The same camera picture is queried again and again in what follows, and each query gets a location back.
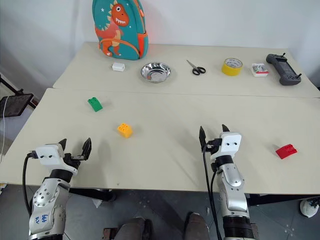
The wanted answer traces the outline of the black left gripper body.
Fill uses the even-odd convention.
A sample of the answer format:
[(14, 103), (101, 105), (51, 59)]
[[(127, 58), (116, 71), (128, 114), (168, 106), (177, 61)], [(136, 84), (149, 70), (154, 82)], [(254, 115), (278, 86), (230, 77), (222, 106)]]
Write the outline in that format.
[(81, 164), (81, 161), (80, 160), (77, 160), (77, 159), (73, 159), (72, 155), (70, 153), (65, 153), (64, 154), (64, 158), (63, 158), (63, 161), (65, 164), (67, 164), (68, 166), (71, 166), (75, 169), (78, 169), (80, 164)]

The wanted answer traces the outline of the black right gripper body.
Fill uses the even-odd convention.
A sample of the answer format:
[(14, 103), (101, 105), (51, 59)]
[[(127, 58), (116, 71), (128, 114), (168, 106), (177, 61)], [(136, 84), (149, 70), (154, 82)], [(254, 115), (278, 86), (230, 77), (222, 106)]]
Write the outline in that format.
[(215, 138), (212, 140), (209, 140), (205, 144), (205, 152), (210, 153), (211, 155), (218, 152), (220, 146), (222, 145), (222, 139), (221, 138)]

